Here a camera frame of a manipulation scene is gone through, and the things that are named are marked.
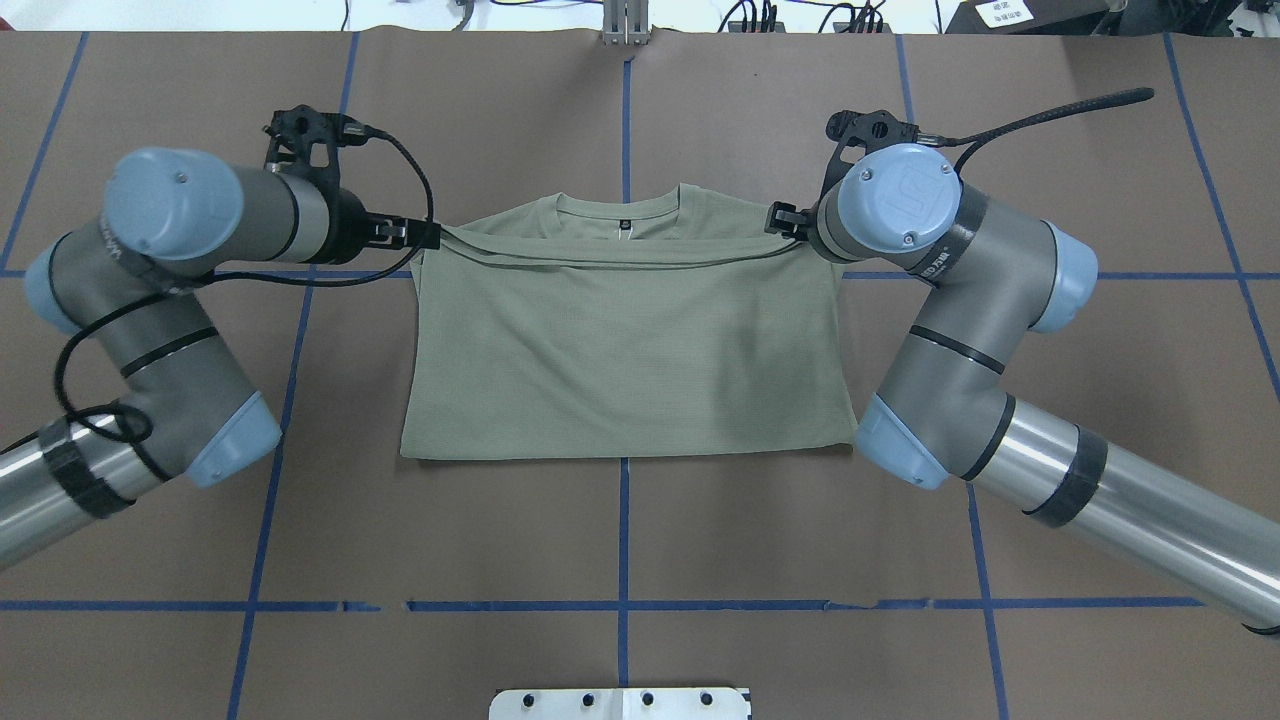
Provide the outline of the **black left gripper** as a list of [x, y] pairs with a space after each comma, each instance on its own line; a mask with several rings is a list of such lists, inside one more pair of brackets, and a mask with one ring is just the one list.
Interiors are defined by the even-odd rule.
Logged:
[[330, 201], [330, 228], [323, 245], [323, 264], [349, 263], [365, 249], [439, 249], [442, 227], [435, 222], [407, 222], [403, 217], [369, 211], [348, 190]]

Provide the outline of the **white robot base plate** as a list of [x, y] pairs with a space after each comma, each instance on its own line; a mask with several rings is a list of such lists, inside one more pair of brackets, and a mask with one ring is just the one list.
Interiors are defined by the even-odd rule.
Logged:
[[733, 687], [535, 688], [494, 696], [489, 719], [753, 719]]

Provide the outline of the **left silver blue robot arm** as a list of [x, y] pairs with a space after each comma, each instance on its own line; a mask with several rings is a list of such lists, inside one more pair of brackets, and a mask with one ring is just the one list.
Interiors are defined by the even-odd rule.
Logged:
[[239, 167], [195, 149], [125, 155], [100, 213], [26, 272], [32, 311], [67, 337], [50, 372], [59, 413], [3, 451], [3, 568], [14, 568], [184, 477], [215, 486], [284, 436], [198, 299], [229, 282], [301, 278], [228, 263], [342, 264], [439, 240], [420, 217], [369, 211], [337, 164]]

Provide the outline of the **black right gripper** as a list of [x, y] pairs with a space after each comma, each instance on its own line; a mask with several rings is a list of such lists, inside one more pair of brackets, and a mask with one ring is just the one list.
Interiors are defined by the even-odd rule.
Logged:
[[820, 245], [817, 219], [817, 208], [797, 210], [788, 202], [773, 202], [767, 213], [765, 233], [817, 246]]

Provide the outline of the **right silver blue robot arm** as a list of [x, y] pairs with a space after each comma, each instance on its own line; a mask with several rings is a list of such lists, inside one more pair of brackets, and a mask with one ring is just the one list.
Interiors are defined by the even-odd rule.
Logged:
[[919, 143], [838, 163], [813, 208], [776, 202], [765, 228], [929, 287], [860, 418], [864, 457], [925, 489], [964, 479], [1277, 639], [1275, 521], [1002, 389], [1024, 337], [1061, 331], [1093, 295], [1088, 245]]

